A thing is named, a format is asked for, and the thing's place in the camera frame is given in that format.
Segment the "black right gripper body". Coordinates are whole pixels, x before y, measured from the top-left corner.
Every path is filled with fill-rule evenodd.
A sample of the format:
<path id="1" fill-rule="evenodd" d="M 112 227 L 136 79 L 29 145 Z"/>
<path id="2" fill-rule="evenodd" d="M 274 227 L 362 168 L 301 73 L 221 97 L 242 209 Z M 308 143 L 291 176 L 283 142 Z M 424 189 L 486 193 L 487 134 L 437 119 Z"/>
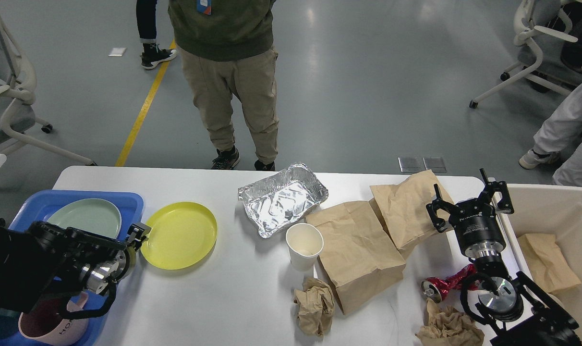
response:
<path id="1" fill-rule="evenodd" d="M 495 208 L 489 202 L 462 201 L 452 215 L 460 252 L 470 259 L 495 256 L 506 248 Z"/>

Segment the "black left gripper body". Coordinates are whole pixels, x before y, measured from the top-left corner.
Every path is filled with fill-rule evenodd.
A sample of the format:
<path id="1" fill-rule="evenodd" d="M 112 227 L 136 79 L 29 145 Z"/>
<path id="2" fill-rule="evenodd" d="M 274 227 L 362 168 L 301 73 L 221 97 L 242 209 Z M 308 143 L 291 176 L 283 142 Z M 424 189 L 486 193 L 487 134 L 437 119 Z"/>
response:
<path id="1" fill-rule="evenodd" d="M 124 250 L 106 251 L 102 248 L 83 250 L 83 289 L 101 294 L 110 284 L 118 284 L 133 272 L 137 252 L 137 243 L 128 243 Z"/>

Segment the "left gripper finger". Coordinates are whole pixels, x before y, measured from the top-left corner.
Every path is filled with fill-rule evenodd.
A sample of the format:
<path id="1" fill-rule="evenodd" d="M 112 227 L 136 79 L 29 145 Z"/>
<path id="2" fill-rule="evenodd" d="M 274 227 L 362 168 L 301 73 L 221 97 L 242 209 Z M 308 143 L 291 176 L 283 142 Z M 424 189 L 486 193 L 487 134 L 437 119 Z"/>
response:
<path id="1" fill-rule="evenodd" d="M 125 245 L 133 250 L 139 250 L 148 241 L 150 233 L 151 226 L 142 222 L 132 223 L 125 238 Z"/>

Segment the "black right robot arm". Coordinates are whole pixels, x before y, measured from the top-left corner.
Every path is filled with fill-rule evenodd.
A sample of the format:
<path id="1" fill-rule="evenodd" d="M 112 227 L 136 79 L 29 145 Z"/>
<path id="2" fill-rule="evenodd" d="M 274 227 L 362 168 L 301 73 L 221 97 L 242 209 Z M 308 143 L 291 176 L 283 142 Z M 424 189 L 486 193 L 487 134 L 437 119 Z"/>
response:
<path id="1" fill-rule="evenodd" d="M 495 331 L 493 346 L 580 346 L 578 322 L 523 272 L 510 276 L 502 258 L 506 242 L 498 214 L 513 214 L 508 184 L 489 180 L 478 197 L 452 204 L 438 184 L 427 213 L 439 233 L 453 230 L 460 252 L 476 268 L 461 281 L 464 312 Z"/>

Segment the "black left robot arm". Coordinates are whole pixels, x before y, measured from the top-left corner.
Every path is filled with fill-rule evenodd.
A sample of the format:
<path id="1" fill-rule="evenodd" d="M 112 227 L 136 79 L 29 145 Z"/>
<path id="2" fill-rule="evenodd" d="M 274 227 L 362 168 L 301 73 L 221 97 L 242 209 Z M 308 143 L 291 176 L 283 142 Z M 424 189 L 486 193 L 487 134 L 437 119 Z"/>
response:
<path id="1" fill-rule="evenodd" d="M 30 313 L 58 298 L 61 318 L 103 317 L 150 232 L 150 226 L 133 223 L 119 241 L 44 221 L 25 232 L 0 225 L 0 308 Z"/>

